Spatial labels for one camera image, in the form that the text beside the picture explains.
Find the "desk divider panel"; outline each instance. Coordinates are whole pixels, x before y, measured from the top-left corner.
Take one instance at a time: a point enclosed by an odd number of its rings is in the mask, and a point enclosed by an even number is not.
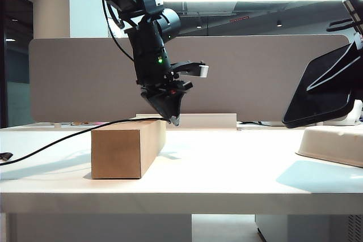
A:
[[[129,40],[119,39],[132,53]],[[236,113],[240,121],[280,121],[306,65],[348,44],[343,35],[177,37],[171,62],[204,61],[206,79],[182,113]],[[140,97],[133,63],[109,38],[35,39],[29,45],[31,111],[36,121],[110,121],[154,113]]]

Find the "wooden block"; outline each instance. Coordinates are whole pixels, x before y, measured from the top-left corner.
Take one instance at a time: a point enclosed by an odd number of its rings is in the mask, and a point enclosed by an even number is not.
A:
[[[165,121],[114,124],[91,132],[92,178],[141,178],[165,144]]]

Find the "ceiling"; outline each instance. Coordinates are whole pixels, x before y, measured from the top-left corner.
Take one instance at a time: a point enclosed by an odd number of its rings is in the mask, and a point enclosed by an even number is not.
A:
[[[293,28],[329,22],[346,16],[343,5],[339,3],[165,3],[174,9],[181,18],[181,35],[242,35],[263,34],[269,28],[276,28],[276,19],[284,22],[282,28]],[[7,22],[9,35],[18,37],[19,47],[27,46],[32,37],[32,5],[31,2],[7,0],[8,18],[16,17],[18,22]]]

